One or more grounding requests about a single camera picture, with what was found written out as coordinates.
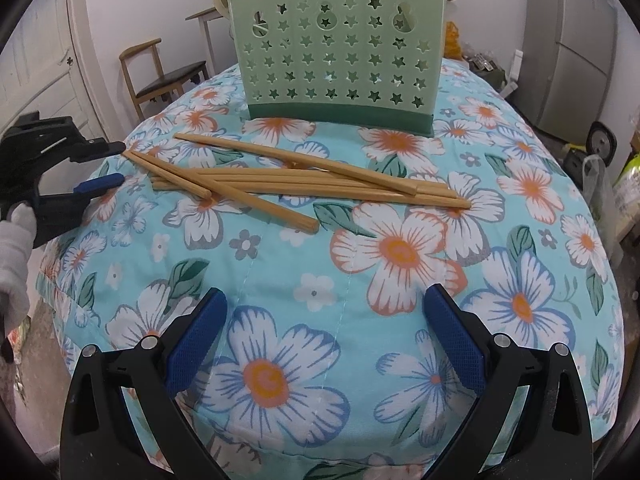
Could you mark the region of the white gloved left hand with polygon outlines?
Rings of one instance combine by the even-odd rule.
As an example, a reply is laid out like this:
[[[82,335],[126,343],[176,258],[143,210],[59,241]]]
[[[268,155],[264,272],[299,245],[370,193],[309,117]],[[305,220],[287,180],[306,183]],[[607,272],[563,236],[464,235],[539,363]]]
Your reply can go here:
[[[23,322],[29,309],[28,260],[37,234],[37,220],[28,203],[14,205],[1,221],[2,338]]]

